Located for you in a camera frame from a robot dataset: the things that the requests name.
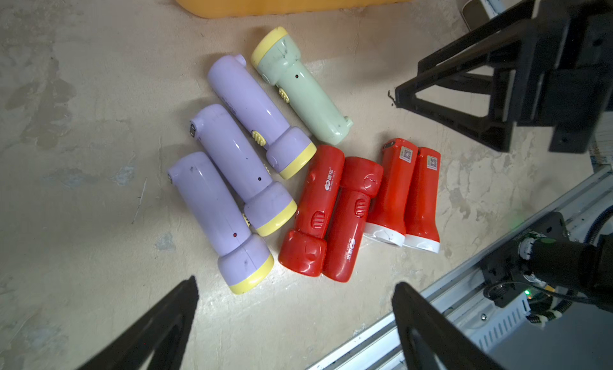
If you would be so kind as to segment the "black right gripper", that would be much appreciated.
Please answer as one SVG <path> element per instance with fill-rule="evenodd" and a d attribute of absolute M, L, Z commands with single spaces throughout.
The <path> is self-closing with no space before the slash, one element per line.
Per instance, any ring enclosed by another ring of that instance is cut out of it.
<path fill-rule="evenodd" d="M 486 65 L 485 58 L 449 60 L 511 25 L 520 29 L 515 71 L 494 66 L 487 76 L 473 72 Z M 512 85 L 515 75 L 525 84 Z M 487 114 L 479 117 L 418 98 L 434 86 L 488 96 Z M 522 0 L 420 60 L 418 75 L 396 87 L 394 96 L 398 108 L 494 151 L 509 151 L 514 122 L 552 128 L 551 152 L 582 154 L 600 117 L 612 108 L 612 0 Z M 510 97 L 520 103 L 509 118 Z"/>

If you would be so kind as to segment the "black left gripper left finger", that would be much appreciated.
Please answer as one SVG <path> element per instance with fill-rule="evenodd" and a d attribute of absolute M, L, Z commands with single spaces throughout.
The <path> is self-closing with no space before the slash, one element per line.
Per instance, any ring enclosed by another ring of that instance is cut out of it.
<path fill-rule="evenodd" d="M 196 278 L 180 282 L 82 369 L 180 368 L 193 326 L 199 291 Z"/>

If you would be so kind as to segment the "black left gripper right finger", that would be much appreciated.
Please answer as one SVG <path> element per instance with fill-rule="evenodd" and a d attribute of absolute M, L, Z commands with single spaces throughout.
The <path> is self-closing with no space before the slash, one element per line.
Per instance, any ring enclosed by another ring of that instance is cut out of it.
<path fill-rule="evenodd" d="M 501 368 L 408 283 L 397 283 L 392 306 L 408 369 Z"/>

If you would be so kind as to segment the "pale green flashlight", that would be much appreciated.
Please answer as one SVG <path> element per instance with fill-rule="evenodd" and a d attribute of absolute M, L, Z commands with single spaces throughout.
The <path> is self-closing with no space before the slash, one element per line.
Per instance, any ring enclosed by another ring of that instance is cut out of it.
<path fill-rule="evenodd" d="M 340 112 L 301 57 L 287 30 L 277 27 L 255 47 L 251 62 L 264 81 L 277 87 L 316 139 L 336 146 L 348 136 L 353 121 Z"/>

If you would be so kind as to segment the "purple flashlight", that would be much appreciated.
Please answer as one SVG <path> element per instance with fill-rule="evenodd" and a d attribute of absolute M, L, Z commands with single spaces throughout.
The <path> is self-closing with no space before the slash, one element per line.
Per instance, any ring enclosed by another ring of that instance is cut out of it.
<path fill-rule="evenodd" d="M 219 104 L 201 110 L 190 133 L 244 201 L 244 214 L 256 232 L 267 237 L 297 211 L 297 204 L 270 173 L 228 111 Z"/>
<path fill-rule="evenodd" d="M 208 82 L 255 143 L 266 150 L 269 165 L 281 178 L 292 178 L 314 157 L 315 144 L 302 129 L 287 122 L 247 71 L 243 56 L 221 57 L 210 68 Z"/>
<path fill-rule="evenodd" d="M 260 284 L 275 260 L 265 240 L 252 233 L 209 157 L 204 152 L 189 154 L 168 170 L 168 176 L 218 254 L 229 289 L 243 294 Z"/>

